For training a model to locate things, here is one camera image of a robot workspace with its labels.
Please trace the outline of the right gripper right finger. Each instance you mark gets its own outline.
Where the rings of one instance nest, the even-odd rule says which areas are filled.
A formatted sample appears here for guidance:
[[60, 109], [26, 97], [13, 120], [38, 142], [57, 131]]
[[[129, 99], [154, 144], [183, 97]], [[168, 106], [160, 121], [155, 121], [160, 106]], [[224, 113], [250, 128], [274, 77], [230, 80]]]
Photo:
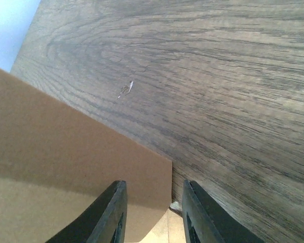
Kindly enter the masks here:
[[182, 218], [186, 242], [263, 242], [231, 217], [196, 181], [183, 183]]

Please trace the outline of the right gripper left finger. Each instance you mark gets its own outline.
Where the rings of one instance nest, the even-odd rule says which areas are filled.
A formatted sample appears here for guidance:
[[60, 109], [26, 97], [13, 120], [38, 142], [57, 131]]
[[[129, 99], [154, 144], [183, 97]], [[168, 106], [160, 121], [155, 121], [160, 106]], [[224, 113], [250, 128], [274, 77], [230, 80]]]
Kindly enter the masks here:
[[114, 181], [47, 242], [124, 242], [127, 202], [126, 182]]

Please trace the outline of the cardboard box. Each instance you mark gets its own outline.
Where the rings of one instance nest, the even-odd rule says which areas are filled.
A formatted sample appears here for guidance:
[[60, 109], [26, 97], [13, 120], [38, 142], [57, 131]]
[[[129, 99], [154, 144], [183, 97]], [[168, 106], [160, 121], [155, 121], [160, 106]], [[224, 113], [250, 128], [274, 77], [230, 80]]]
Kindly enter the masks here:
[[115, 180], [126, 242], [184, 242], [170, 160], [0, 69], [0, 242], [45, 242]]

